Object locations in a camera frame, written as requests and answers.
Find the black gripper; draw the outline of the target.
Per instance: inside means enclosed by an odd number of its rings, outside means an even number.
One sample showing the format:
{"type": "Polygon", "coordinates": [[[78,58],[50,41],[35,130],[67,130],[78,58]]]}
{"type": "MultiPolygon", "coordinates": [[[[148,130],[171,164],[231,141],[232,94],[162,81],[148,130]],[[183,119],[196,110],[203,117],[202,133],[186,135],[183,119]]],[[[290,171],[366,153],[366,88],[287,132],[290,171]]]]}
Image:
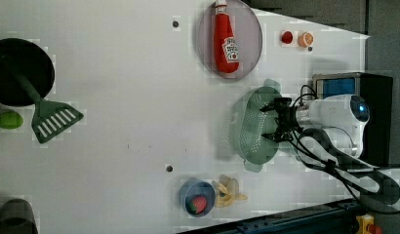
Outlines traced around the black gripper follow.
{"type": "Polygon", "coordinates": [[[261,112],[276,111],[277,129],[275,133],[262,134],[261,136],[273,142],[283,142],[291,140],[291,131],[300,132],[300,125],[297,121],[297,109],[290,106],[292,99],[290,97],[277,97],[266,106],[260,109],[261,112]]]}

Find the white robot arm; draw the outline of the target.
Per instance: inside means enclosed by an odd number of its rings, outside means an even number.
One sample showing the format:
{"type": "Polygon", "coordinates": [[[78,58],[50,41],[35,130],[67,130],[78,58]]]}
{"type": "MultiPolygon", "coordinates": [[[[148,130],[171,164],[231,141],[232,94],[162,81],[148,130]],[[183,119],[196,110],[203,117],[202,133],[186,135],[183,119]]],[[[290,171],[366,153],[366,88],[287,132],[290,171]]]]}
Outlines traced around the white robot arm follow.
{"type": "Polygon", "coordinates": [[[276,130],[263,134],[274,142],[288,141],[310,169],[323,171],[360,195],[385,205],[400,202],[400,185],[360,159],[370,109],[357,95],[338,95],[304,102],[277,97],[262,112],[274,111],[276,130]]]}

